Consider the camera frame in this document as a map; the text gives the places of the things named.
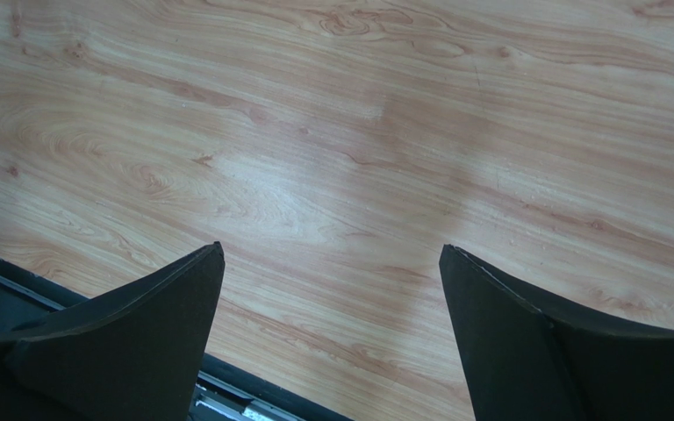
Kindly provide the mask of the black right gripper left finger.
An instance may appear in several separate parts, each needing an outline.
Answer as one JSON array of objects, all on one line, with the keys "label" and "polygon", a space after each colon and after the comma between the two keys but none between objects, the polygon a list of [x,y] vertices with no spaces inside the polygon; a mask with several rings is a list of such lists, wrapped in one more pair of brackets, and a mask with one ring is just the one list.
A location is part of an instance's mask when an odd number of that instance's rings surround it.
[{"label": "black right gripper left finger", "polygon": [[0,329],[0,420],[184,420],[225,271],[218,242]]}]

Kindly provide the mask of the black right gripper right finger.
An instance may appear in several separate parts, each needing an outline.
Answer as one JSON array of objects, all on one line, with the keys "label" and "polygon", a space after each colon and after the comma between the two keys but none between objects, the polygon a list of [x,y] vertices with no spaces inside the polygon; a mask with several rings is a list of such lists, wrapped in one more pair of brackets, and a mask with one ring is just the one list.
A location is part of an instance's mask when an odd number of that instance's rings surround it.
[{"label": "black right gripper right finger", "polygon": [[478,420],[674,420],[674,330],[573,302],[457,246],[439,261]]}]

